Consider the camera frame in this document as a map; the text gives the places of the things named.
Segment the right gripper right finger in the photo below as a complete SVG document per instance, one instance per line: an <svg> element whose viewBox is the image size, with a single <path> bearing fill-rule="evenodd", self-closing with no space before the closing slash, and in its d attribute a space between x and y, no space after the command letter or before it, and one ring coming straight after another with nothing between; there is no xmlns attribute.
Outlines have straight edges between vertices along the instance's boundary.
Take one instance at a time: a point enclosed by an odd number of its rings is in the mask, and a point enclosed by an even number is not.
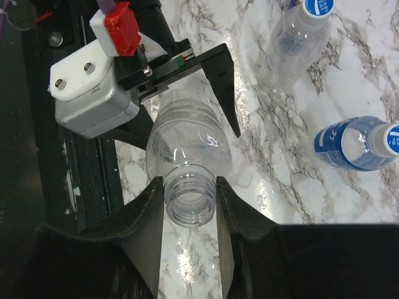
<svg viewBox="0 0 399 299"><path fill-rule="evenodd" d="M396 224L282 225L216 180L224 298L397 298Z"/></svg>

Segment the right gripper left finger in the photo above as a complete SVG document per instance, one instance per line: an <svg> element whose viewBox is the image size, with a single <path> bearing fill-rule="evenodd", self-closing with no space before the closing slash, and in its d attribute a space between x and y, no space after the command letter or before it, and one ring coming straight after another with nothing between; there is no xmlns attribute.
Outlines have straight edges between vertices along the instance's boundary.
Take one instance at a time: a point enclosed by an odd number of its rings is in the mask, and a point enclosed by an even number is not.
<svg viewBox="0 0 399 299"><path fill-rule="evenodd" d="M80 235L48 225L34 231L16 298L156 298L163 180Z"/></svg>

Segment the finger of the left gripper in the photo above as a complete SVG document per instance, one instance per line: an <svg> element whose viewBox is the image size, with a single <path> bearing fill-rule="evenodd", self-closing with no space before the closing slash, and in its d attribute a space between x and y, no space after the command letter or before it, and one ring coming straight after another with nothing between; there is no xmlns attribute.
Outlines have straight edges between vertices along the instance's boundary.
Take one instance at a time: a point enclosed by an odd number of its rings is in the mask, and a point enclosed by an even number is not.
<svg viewBox="0 0 399 299"><path fill-rule="evenodd" d="M145 150L153 125L154 122L147 109L143 105L140 105L136 117L112 129L110 137Z"/></svg>
<svg viewBox="0 0 399 299"><path fill-rule="evenodd" d="M186 65L203 69L231 129L240 137L235 108L234 62L227 45L220 44L199 56L194 56Z"/></svg>

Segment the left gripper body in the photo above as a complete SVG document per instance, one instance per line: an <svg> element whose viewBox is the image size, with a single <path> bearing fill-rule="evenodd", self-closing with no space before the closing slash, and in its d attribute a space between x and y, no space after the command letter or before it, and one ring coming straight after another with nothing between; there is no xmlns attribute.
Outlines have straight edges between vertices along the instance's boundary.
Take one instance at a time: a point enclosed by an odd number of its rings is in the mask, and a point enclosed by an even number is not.
<svg viewBox="0 0 399 299"><path fill-rule="evenodd" d="M173 43L166 54L152 61L141 45L133 56L114 59L113 99L119 105L147 100L201 69L205 60L206 54L195 55L187 39Z"/></svg>

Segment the clear unlabelled plastic bottle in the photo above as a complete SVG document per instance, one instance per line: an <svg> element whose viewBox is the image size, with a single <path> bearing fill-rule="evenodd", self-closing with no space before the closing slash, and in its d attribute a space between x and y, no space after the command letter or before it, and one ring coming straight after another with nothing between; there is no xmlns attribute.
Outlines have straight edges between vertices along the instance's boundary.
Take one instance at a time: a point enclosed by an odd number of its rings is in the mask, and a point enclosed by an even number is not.
<svg viewBox="0 0 399 299"><path fill-rule="evenodd" d="M319 59L329 40L330 17L322 26L307 26L299 19L298 5L282 14L269 39L258 78L268 92L292 87Z"/></svg>

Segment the blue bottle cap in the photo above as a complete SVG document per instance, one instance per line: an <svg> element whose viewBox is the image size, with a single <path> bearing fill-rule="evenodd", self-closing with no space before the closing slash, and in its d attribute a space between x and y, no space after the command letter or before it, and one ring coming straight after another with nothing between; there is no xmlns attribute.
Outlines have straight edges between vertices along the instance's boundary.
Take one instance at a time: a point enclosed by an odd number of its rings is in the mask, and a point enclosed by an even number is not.
<svg viewBox="0 0 399 299"><path fill-rule="evenodd" d="M378 125L366 137L368 148L383 158L398 157L398 123Z"/></svg>
<svg viewBox="0 0 399 299"><path fill-rule="evenodd" d="M299 19L307 26L322 26L335 8L334 0L304 0L298 5Z"/></svg>

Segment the blue labelled plastic bottle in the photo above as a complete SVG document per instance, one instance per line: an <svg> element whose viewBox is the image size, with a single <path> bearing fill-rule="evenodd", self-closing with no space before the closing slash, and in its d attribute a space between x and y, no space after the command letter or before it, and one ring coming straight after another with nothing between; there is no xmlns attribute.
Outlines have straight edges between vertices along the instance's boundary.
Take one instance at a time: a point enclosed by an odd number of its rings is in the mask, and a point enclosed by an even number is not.
<svg viewBox="0 0 399 299"><path fill-rule="evenodd" d="M335 168L363 172L382 169L398 158L377 156L366 144L367 135L382 124L387 122L375 116L360 116L330 125L314 137L315 155Z"/></svg>

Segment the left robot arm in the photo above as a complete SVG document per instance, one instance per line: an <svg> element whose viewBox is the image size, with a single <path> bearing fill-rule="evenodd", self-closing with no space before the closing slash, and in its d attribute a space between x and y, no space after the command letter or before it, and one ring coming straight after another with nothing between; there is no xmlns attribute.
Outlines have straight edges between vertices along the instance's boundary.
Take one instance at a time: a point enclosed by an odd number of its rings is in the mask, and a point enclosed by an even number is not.
<svg viewBox="0 0 399 299"><path fill-rule="evenodd" d="M115 60L117 83L138 103L168 90L169 85L203 70L215 97L236 136L241 131L235 109L234 62L226 44L195 55L190 41L177 42L161 11L160 1L130 1L140 33L166 50L153 62L137 50L132 57Z"/></svg>

